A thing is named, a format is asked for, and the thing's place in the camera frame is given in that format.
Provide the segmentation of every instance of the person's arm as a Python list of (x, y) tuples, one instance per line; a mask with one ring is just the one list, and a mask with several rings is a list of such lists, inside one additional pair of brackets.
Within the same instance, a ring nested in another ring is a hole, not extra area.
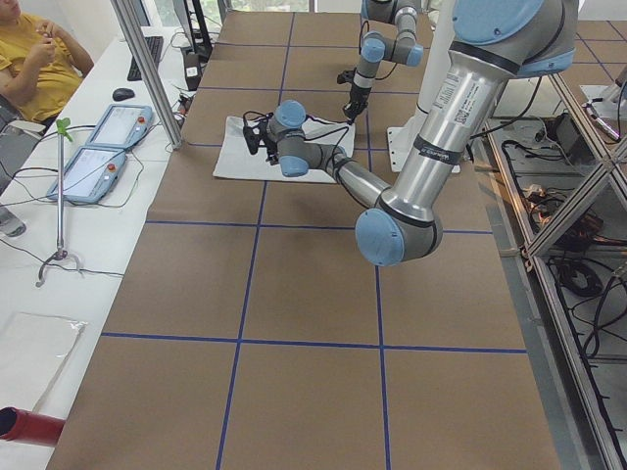
[(89, 53), (76, 41), (71, 34), (65, 31), (58, 24), (50, 20), (42, 20), (35, 25), (37, 32), (47, 35), (48, 37), (58, 37), (65, 44), (70, 55), (72, 56), (72, 64), (79, 69), (83, 76), (87, 75), (94, 67), (94, 63)]
[(37, 91), (39, 71), (54, 60), (56, 48), (52, 39), (43, 38), (30, 48), (17, 76), (13, 77), (9, 69), (0, 70), (0, 94), (14, 106), (28, 103)]

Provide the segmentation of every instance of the plastic container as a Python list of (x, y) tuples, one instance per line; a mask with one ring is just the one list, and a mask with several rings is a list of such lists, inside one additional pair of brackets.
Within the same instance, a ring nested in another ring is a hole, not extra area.
[(54, 447), (65, 420), (7, 407), (0, 409), (0, 439)]
[(17, 237), (26, 232), (26, 225), (14, 213), (0, 205), (0, 231), (7, 237)]

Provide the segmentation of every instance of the yellow shirt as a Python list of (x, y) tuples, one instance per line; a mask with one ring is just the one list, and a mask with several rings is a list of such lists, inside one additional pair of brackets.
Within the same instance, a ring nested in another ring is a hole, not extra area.
[[(41, 42), (41, 34), (35, 31), (40, 20), (35, 15), (22, 14), (17, 24), (0, 26), (0, 71), (8, 69), (13, 77), (22, 71), (28, 51)], [(66, 45), (59, 38), (55, 41), (57, 52), (53, 63), (39, 72), (32, 99), (18, 107), (27, 120), (42, 122), (60, 113), (82, 81), (72, 66)]]

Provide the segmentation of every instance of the green clip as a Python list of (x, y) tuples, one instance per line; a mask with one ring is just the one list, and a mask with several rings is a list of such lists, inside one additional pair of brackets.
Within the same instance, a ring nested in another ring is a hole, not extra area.
[(70, 126), (70, 118), (64, 117), (63, 119), (57, 119), (57, 132), (59, 135), (67, 137), (70, 142), (73, 142), (72, 137), (68, 134), (68, 127)]

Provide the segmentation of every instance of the brown table surface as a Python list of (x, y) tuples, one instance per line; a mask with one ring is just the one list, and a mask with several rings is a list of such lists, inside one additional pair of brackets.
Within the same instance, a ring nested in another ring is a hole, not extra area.
[[(614, 70), (592, 54), (624, 41), (607, 24), (569, 76)], [(342, 119), (359, 33), (228, 16), (49, 470), (559, 468), (470, 164), (438, 200), (440, 249), (389, 268), (359, 254), (341, 188), (212, 177), (227, 116), (297, 99)], [(425, 63), (357, 122), (356, 158), (389, 182), (385, 132)]]

